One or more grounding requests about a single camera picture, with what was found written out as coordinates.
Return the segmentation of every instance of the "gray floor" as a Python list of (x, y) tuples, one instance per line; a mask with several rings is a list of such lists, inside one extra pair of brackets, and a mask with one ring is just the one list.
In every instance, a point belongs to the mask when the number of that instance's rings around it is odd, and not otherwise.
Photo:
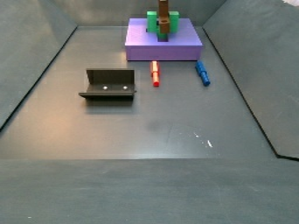
[(299, 165), (226, 159), (0, 163), (4, 224), (297, 224)]
[[(194, 62), (164, 62), (152, 88), (126, 29), (79, 28), (2, 132), (0, 223), (298, 223), (299, 164), (275, 158), (199, 34), (211, 86)], [(135, 68), (131, 107), (78, 96), (87, 67)]]
[[(210, 41), (202, 60), (162, 62), (152, 87), (150, 62), (126, 60), (127, 28), (80, 27), (0, 134), (0, 158), (246, 158), (274, 153)], [(135, 69), (134, 104), (87, 103), (87, 68)]]

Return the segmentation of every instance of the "gray wall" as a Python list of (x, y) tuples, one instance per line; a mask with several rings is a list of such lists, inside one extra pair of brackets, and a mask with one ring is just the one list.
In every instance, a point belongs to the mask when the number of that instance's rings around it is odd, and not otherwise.
[(0, 129), (75, 28), (48, 0), (0, 0)]
[[(52, 0), (79, 25), (127, 25), (131, 17), (143, 18), (156, 10), (158, 0)], [(226, 0), (171, 0), (170, 9), (179, 11), (196, 25), (203, 25)]]
[(203, 27), (277, 153), (299, 158), (299, 10), (228, 0)]

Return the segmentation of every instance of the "blue marker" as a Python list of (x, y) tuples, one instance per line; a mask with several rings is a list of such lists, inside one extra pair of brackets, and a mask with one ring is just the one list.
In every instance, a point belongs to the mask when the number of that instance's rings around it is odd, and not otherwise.
[(198, 74), (202, 79), (203, 86), (207, 87), (211, 84), (211, 81), (210, 81), (210, 76), (208, 76), (207, 70), (200, 61), (196, 62), (196, 70), (198, 70)]

